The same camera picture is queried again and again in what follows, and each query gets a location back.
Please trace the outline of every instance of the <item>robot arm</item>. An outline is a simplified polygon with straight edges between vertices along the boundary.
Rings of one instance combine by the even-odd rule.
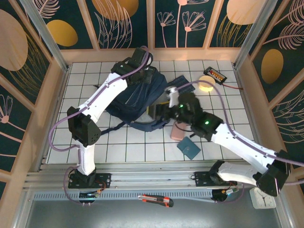
[[[276,153],[235,131],[232,131],[232,134],[222,119],[202,110],[199,100],[192,93],[179,95],[172,87],[168,88],[167,93],[170,98],[169,104],[158,104],[154,108],[149,108],[151,117],[165,120],[173,118],[178,122],[187,123],[199,137],[228,148],[250,164],[238,165],[217,161],[209,171],[211,179],[216,184],[224,181],[239,181],[257,185],[271,196],[280,193],[289,176],[290,164],[264,156],[257,149],[275,157],[287,158],[285,151]]]
[[[132,57],[116,63],[111,70],[112,73],[85,103],[78,108],[70,107],[67,111],[67,115],[70,116],[87,107],[79,115],[68,119],[69,131],[79,147],[76,174],[84,182],[90,183],[95,177],[95,143],[101,136],[101,131],[96,123],[102,112],[128,85],[141,81],[149,82],[151,74],[147,72],[151,72],[149,65],[152,62],[152,55],[148,53],[149,58],[143,63],[145,54],[145,50],[137,48]],[[136,72],[130,76],[117,80],[117,78],[134,71]]]
[[[115,97],[127,88],[127,82],[124,79],[119,79],[111,85],[108,85],[110,81],[113,81],[118,77],[120,77],[120,75],[116,73],[109,74],[106,81],[86,102],[84,102],[78,107],[78,110],[81,110],[82,108],[86,107],[97,96],[97,94],[103,87],[107,87],[107,89],[104,90],[96,98],[96,100],[93,101],[90,107],[82,112],[82,114],[69,120],[69,129],[72,133],[72,137],[76,141],[76,145],[78,145],[80,149],[80,153],[78,154],[78,171],[83,175],[89,175],[95,170],[95,143],[101,136],[101,131],[96,125],[99,117],[106,109],[106,107],[115,99]],[[70,108],[67,114],[70,115],[74,111],[74,108]],[[85,125],[86,123],[89,124],[86,130],[79,132],[75,127],[75,124],[79,123],[83,125]]]

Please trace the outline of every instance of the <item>blue wallet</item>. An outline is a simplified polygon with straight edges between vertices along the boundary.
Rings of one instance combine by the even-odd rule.
[[[200,152],[200,148],[195,145],[195,143],[192,142],[188,137],[183,138],[183,140],[177,144],[177,148],[179,148],[181,152],[190,160],[195,158],[195,156]]]

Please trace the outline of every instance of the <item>dark teal wallpaper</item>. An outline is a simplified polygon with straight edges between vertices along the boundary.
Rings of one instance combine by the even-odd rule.
[[[291,0],[253,60],[268,101],[304,68],[304,1]]]
[[[60,49],[93,48],[77,0],[33,2]]]
[[[0,169],[10,172],[31,111],[0,86]]]
[[[263,0],[224,0],[210,47],[241,47],[263,3]]]
[[[3,193],[4,193],[5,185],[6,185],[5,182],[0,181],[0,199],[1,199],[2,195],[3,195]]]
[[[272,112],[291,159],[304,162],[304,81]]]
[[[0,2],[0,74],[28,100],[36,102],[49,61],[13,7]]]
[[[146,0],[86,0],[99,47],[148,46]]]
[[[252,52],[255,50],[258,42],[260,41],[260,38],[262,37],[263,33],[265,32],[265,30],[267,29],[269,23],[271,22],[272,18],[274,17],[274,15],[276,14],[277,9],[279,8],[279,6],[281,5],[283,0],[277,0],[277,3],[275,5],[274,10],[272,11],[271,15],[269,16],[266,24],[264,25],[263,29],[261,30],[260,34],[258,35],[258,37],[256,38],[256,41],[254,42],[252,48],[249,51],[249,54],[251,55]]]
[[[155,47],[203,46],[215,0],[156,0]]]

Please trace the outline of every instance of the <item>red wire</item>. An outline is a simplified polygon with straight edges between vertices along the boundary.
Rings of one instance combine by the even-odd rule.
[[[239,88],[239,87],[233,87],[233,86],[229,86],[229,85],[225,85],[225,84],[223,84],[223,86],[226,86],[226,87],[229,87],[229,88],[232,88],[232,89],[240,89],[240,90],[244,90],[243,88]]]

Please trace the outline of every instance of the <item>white tile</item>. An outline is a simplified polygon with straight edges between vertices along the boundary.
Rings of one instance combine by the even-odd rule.
[[[161,72],[166,77],[167,82],[173,81],[175,79],[175,72]]]
[[[126,143],[127,142],[127,128],[122,127],[116,131],[109,133],[109,144]]]
[[[233,70],[232,64],[229,60],[218,60],[219,70]]]
[[[67,86],[65,98],[80,98],[81,88],[82,88],[81,85]]]
[[[68,146],[55,146],[59,149],[64,149]],[[51,149],[49,157],[48,157],[48,164],[66,164],[67,162],[68,151],[59,152]]]
[[[201,143],[195,142],[194,144],[197,145],[198,148],[200,148],[200,152],[192,159],[192,161],[204,160],[203,152],[201,150]],[[191,160],[187,156],[185,156],[185,161],[191,161]]]
[[[77,99],[63,99],[61,106],[61,113],[66,113],[67,110],[73,106],[74,108],[78,108],[79,98]]]
[[[236,124],[234,125],[236,132],[240,133],[242,136],[254,140],[251,127],[249,124]]]
[[[160,61],[160,71],[174,71],[173,61]]]
[[[60,120],[62,120],[65,117],[67,117],[66,113],[60,113],[57,122],[60,121]],[[67,120],[64,121],[64,122],[62,122],[61,124],[59,124],[57,128],[68,128]]]
[[[236,87],[238,88],[238,84],[236,82],[232,82],[232,83],[224,83],[225,85],[228,85],[228,86],[233,86],[233,87]],[[226,95],[239,95],[241,94],[239,89],[233,89],[233,88],[229,88],[229,87],[224,87],[225,89],[225,92],[226,92]]]
[[[189,71],[188,61],[174,61],[175,71]]]
[[[144,161],[144,144],[127,144],[127,162]]]
[[[229,104],[230,109],[245,108],[241,96],[238,96],[238,95],[227,96],[227,100],[228,100],[228,104]]]
[[[122,122],[121,119],[119,119],[116,116],[111,115],[111,120],[110,120],[110,127],[116,127],[118,124]]]
[[[79,99],[79,103],[78,106],[82,105],[84,102],[86,102],[88,100],[88,98],[80,98]]]
[[[196,96],[209,96],[209,92],[205,92],[205,91],[202,91],[200,88],[199,88],[199,85],[197,83],[195,84],[192,84],[195,88],[194,90],[194,94]]]
[[[197,96],[200,106],[203,110],[212,109],[210,96]]]
[[[172,131],[172,127],[171,126],[164,126],[163,128],[163,136],[164,136],[164,140],[165,143],[176,143],[179,142],[177,140],[173,140],[170,136],[171,136],[171,131]]]
[[[175,72],[175,77],[178,78],[179,76],[185,76],[185,79],[187,79],[189,82],[191,82],[191,75],[190,71],[180,71],[180,72]]]
[[[177,143],[165,143],[165,160],[166,161],[183,161],[184,154],[179,148]]]
[[[125,162],[126,144],[108,145],[106,162]]]
[[[152,132],[146,132],[146,143],[162,143],[163,132],[162,129],[157,129]]]
[[[73,63],[71,74],[85,73],[86,72],[86,63]]]
[[[105,82],[107,77],[109,77],[108,73],[100,73],[98,84],[101,86]]]
[[[245,109],[231,109],[231,116],[234,124],[248,124],[249,120]]]
[[[221,96],[221,97],[224,101],[225,109],[228,109],[228,103],[227,103],[226,96]],[[212,102],[213,109],[224,109],[219,96],[211,96],[211,102]]]
[[[223,159],[242,159],[241,157],[237,156],[232,151],[228,150],[226,147],[221,146],[222,153],[223,153]]]
[[[221,95],[225,95],[224,86],[222,86],[222,85],[220,85],[220,84],[218,84],[218,83],[216,83],[214,86],[219,90],[219,93],[220,93]],[[213,88],[209,93],[210,93],[211,96],[214,96],[214,95],[215,95],[215,96],[218,96],[218,93],[217,93],[217,91],[215,90],[215,88]]]
[[[107,127],[100,127],[99,129],[101,131],[104,131],[108,128]],[[109,137],[109,133],[101,135],[100,138],[98,139],[98,141],[96,142],[96,144],[107,144],[108,143],[108,137]]]
[[[222,152],[220,146],[214,142],[202,142],[203,154],[205,160],[221,160]]]
[[[103,112],[97,121],[98,127],[109,127],[110,126],[110,114]]]
[[[164,161],[163,143],[146,144],[146,162]]]
[[[207,69],[208,67],[212,67],[215,70],[219,70],[216,60],[204,60],[203,62],[205,69]]]
[[[200,137],[198,137],[197,135],[193,136],[192,138],[190,138],[190,135],[192,135],[193,132],[185,132],[185,137],[188,137],[192,142],[194,143],[198,143],[200,142]]]
[[[94,162],[105,163],[106,152],[107,152],[107,145],[95,145]]]
[[[81,98],[90,98],[95,92],[97,88],[92,85],[84,85],[82,86]]]
[[[100,72],[101,63],[87,63],[86,65],[86,73],[99,73]]]
[[[103,62],[101,63],[101,73],[110,73],[111,69],[114,67],[115,62]]]
[[[127,128],[127,143],[144,143],[144,132],[132,127]]]
[[[54,145],[70,145],[72,134],[68,128],[58,128],[55,131],[55,137],[53,140]]]
[[[232,123],[232,118],[231,118],[230,111],[226,110],[226,112],[227,112],[227,116],[228,116],[228,121],[231,124]],[[213,113],[214,113],[214,115],[221,118],[226,123],[226,118],[225,118],[223,109],[214,110]]]
[[[84,85],[98,85],[99,73],[85,74]]]
[[[160,62],[159,61],[153,61],[151,63],[152,67],[155,67],[158,71],[160,71]]]
[[[189,61],[190,71],[204,71],[203,61]]]
[[[232,70],[230,70],[230,71],[220,70],[219,72],[220,72],[223,76],[226,76],[226,77],[227,77],[225,83],[226,83],[226,82],[237,82],[236,76],[234,75],[234,71],[232,71]]]
[[[204,71],[190,71],[192,82],[197,81],[200,77],[204,76]]]
[[[82,86],[85,74],[70,74],[67,85],[68,86]]]
[[[68,164],[78,164],[78,150],[77,148],[73,148],[69,151],[68,154],[68,159],[67,159]]]

